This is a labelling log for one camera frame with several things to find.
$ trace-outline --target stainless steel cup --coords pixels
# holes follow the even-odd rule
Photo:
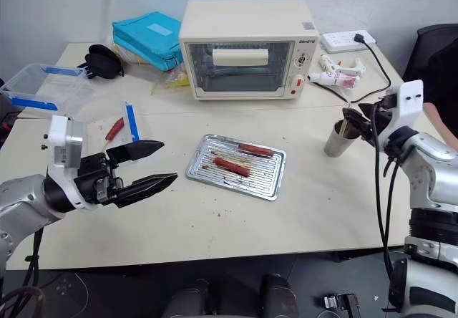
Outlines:
[[[360,136],[358,130],[349,123],[346,124],[343,135],[340,135],[343,122],[343,120],[340,120],[334,124],[331,135],[329,135],[328,141],[324,145],[324,153],[329,157],[340,156]]]

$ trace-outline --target toaster oven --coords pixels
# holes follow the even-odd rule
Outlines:
[[[180,29],[197,100],[298,98],[317,44],[303,1],[189,1]]]

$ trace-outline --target table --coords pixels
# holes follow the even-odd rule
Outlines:
[[[58,65],[78,64],[87,46],[69,44]],[[375,52],[393,83],[401,83],[376,47]],[[356,55],[368,67],[357,95],[383,87],[383,78],[369,52],[339,54],[344,62]],[[343,103],[337,97],[306,85],[302,97],[295,101],[198,102],[189,88],[165,89],[157,72],[145,71],[144,67],[127,71],[139,74],[93,81],[94,99],[75,117],[87,122],[90,138],[85,152],[99,152],[104,134],[97,133],[97,129],[113,123],[120,116],[121,101],[129,100],[137,111],[142,137],[161,140],[165,147],[130,166],[121,166],[117,174],[125,183],[152,173],[176,171],[179,178],[160,194],[132,206],[118,209],[109,205],[91,213],[71,212],[64,220],[46,227],[40,251],[42,269],[381,245],[374,199],[374,149],[357,140],[340,158],[328,158],[323,153],[333,124],[341,118]],[[146,80],[145,75],[156,83]],[[37,116],[24,112],[22,117]],[[48,125],[43,118],[16,122],[0,151],[0,181],[46,173],[47,154],[39,146]],[[437,137],[425,116],[417,121],[416,128]],[[188,180],[185,169],[207,133],[285,150],[286,169],[278,200],[268,202]],[[382,186],[383,207],[387,187],[386,180]],[[408,220],[409,184],[399,174],[390,245],[404,242]],[[26,268],[24,257],[30,251],[28,238],[11,257],[8,269]]]

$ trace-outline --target gray wall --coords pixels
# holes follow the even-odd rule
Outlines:
[[[0,76],[56,62],[67,42],[100,42],[109,23],[160,10],[182,18],[187,0],[0,0]],[[418,28],[458,23],[458,0],[305,0],[318,30],[367,29],[400,73]]]

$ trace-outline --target blue pouch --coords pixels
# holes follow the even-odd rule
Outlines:
[[[178,42],[181,23],[160,12],[113,22],[113,41],[162,71],[183,61]]]

